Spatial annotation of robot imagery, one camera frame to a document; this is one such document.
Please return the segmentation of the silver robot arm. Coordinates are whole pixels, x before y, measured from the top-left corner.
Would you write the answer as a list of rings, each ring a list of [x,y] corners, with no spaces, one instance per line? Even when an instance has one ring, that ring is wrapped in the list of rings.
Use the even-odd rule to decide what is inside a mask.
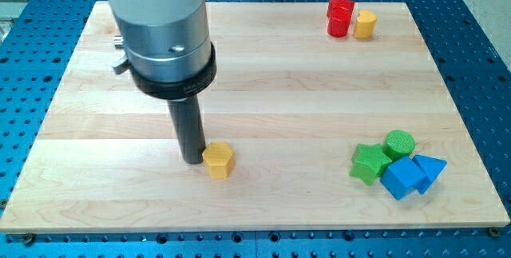
[[[165,100],[195,96],[216,75],[205,0],[108,0],[137,87]]]

